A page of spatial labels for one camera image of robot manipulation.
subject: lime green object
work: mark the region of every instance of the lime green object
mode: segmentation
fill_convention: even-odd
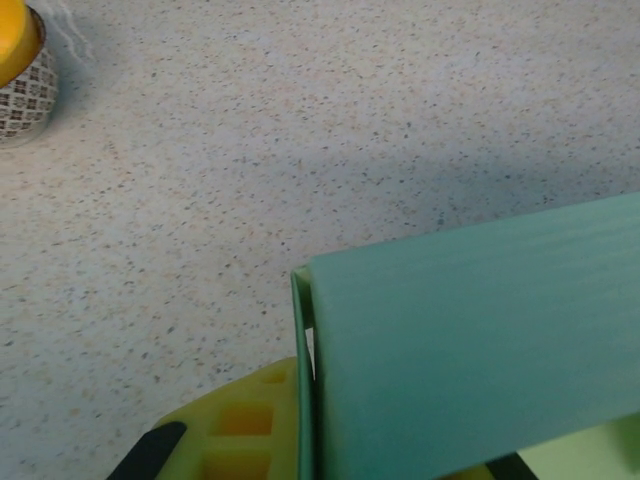
[[[640,479],[640,414],[522,450],[541,480]]]

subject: speckled countertop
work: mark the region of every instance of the speckled countertop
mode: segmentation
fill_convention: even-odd
[[[0,151],[1,478],[103,478],[292,355],[311,255],[640,190],[637,0],[423,3],[32,2],[63,84]]]

